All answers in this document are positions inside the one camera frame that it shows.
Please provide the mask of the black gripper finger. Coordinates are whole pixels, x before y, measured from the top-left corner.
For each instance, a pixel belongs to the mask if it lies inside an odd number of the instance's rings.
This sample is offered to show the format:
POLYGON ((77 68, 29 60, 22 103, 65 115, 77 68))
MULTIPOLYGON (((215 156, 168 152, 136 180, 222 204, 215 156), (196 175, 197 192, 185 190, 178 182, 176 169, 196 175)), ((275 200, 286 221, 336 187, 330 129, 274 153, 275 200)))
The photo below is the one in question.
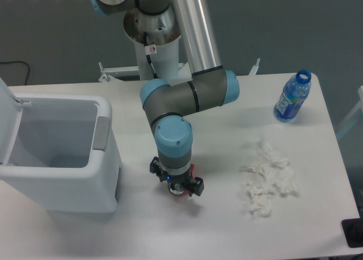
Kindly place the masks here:
POLYGON ((187 184, 187 190, 190 197, 193 195, 200 197, 204 191, 204 180, 200 177, 190 177, 187 184))
POLYGON ((166 171, 162 169, 159 158, 154 156, 149 166, 150 173, 155 174, 160 182, 166 180, 166 171))

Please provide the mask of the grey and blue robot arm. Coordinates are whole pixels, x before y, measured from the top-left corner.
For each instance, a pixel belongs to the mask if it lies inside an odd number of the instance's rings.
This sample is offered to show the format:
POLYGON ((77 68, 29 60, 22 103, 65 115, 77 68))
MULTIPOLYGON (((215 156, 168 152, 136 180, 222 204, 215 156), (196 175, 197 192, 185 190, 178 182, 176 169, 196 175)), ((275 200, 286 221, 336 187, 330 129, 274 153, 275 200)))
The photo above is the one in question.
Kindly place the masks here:
POLYGON ((140 76, 146 79, 140 99, 147 116, 158 156, 150 171, 167 182, 172 195, 201 195, 203 179, 193 175, 192 126, 186 116, 232 103, 239 97, 235 74, 223 68, 206 0, 91 0, 104 15, 125 12, 124 29, 142 46, 138 62, 140 76), (184 39, 191 72, 187 82, 176 85, 162 70, 178 62, 165 53, 158 64, 161 48, 184 39))

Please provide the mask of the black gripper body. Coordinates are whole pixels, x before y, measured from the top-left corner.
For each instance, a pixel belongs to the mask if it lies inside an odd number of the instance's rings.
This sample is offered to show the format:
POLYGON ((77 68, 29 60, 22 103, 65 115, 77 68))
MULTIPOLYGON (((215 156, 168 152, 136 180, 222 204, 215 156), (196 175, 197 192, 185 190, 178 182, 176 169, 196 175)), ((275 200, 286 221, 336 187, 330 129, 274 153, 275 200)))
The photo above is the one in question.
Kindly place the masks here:
POLYGON ((168 191, 187 191, 187 184, 191 177, 191 166, 188 169, 183 169, 182 174, 171 174, 171 171, 166 171, 166 181, 168 191))

